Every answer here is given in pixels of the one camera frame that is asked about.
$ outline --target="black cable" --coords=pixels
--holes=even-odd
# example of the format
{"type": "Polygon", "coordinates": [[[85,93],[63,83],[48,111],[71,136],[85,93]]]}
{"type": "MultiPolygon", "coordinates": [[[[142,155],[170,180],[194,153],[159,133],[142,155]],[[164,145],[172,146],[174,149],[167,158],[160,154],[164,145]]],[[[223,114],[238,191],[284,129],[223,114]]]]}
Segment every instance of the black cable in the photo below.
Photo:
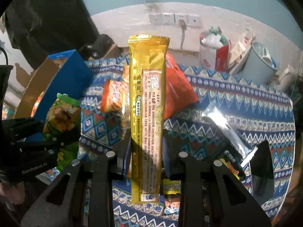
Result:
{"type": "Polygon", "coordinates": [[[7,53],[5,52],[4,48],[0,47],[0,51],[2,51],[4,53],[4,56],[5,56],[5,60],[6,60],[6,65],[9,64],[9,59],[7,57],[7,53]]]}

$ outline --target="printed label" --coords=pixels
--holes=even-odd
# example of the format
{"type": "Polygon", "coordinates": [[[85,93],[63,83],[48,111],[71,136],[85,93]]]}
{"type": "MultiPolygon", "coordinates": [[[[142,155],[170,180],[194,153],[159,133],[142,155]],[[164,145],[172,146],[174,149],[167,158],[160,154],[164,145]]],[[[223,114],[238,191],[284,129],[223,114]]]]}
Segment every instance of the printed label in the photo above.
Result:
{"type": "Polygon", "coordinates": [[[142,194],[141,195],[141,201],[155,201],[156,200],[156,194],[148,195],[148,194],[142,194]]]}
{"type": "Polygon", "coordinates": [[[154,196],[159,187],[161,164],[161,70],[143,70],[142,86],[142,194],[154,196]]]}
{"type": "Polygon", "coordinates": [[[136,116],[140,116],[140,110],[141,110],[141,96],[137,96],[136,98],[136,116]]]}
{"type": "Polygon", "coordinates": [[[35,166],[35,167],[31,167],[30,169],[28,170],[25,170],[25,171],[22,171],[22,174],[26,174],[26,173],[29,173],[29,172],[32,172],[32,171],[35,171],[35,170],[38,170],[44,166],[47,166],[47,162],[45,162],[44,164],[41,164],[39,166],[35,166]]]}

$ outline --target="green snack bag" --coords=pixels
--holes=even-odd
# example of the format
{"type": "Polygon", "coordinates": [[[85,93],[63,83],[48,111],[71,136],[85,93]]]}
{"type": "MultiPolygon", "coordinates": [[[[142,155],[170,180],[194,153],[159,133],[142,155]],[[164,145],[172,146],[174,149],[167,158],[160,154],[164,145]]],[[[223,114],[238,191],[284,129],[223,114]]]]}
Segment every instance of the green snack bag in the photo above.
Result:
{"type": "Polygon", "coordinates": [[[80,114],[79,101],[59,93],[47,113],[43,138],[51,140],[55,137],[61,142],[57,165],[57,170],[60,172],[77,158],[81,135],[80,114]]]}

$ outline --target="snack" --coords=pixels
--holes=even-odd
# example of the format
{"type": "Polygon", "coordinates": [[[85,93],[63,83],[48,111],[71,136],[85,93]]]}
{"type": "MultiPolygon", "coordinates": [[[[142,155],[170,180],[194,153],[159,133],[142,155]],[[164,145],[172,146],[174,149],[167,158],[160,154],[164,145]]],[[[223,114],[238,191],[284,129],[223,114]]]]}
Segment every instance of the snack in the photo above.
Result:
{"type": "MultiPolygon", "coordinates": [[[[122,129],[130,127],[129,117],[129,68],[125,66],[122,82],[107,80],[104,86],[100,111],[120,111],[122,129]]],[[[184,73],[170,53],[166,53],[166,98],[164,120],[199,99],[184,73]]]]}
{"type": "Polygon", "coordinates": [[[166,95],[164,120],[181,111],[182,108],[199,101],[191,84],[175,63],[170,53],[166,53],[166,95]]]}
{"type": "Polygon", "coordinates": [[[107,80],[104,85],[104,92],[101,101],[100,111],[108,113],[121,111],[122,114],[129,114],[129,66],[124,66],[123,80],[107,80]]]}
{"type": "Polygon", "coordinates": [[[217,108],[215,100],[209,104],[202,116],[211,119],[221,133],[229,140],[215,159],[224,159],[228,168],[241,181],[244,180],[245,174],[242,168],[252,159],[258,148],[256,146],[249,146],[238,131],[228,123],[219,108],[217,108]]]}
{"type": "Polygon", "coordinates": [[[57,100],[47,113],[43,129],[44,140],[55,137],[62,141],[62,147],[58,153],[57,169],[59,171],[77,158],[81,132],[80,114],[79,101],[59,93],[57,100]]]}
{"type": "Polygon", "coordinates": [[[159,202],[168,37],[131,36],[132,203],[159,202]]]}
{"type": "Polygon", "coordinates": [[[164,214],[179,213],[181,201],[181,181],[163,179],[163,194],[165,201],[164,214]]]}

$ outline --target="electrical outlet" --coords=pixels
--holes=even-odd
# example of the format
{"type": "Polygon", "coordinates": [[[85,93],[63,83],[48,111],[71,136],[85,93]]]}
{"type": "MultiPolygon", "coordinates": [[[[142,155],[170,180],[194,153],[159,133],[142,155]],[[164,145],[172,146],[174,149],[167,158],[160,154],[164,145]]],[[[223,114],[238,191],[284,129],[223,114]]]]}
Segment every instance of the electrical outlet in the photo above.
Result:
{"type": "Polygon", "coordinates": [[[162,24],[162,16],[160,13],[150,13],[149,20],[152,24],[162,24]]]}
{"type": "Polygon", "coordinates": [[[162,13],[163,24],[175,24],[175,15],[173,13],[162,13]]]}
{"type": "Polygon", "coordinates": [[[184,13],[175,13],[175,21],[176,24],[179,24],[179,20],[183,19],[185,22],[185,25],[188,25],[188,15],[184,13]]]}
{"type": "Polygon", "coordinates": [[[188,15],[188,25],[200,27],[200,16],[197,14],[188,15]]]}

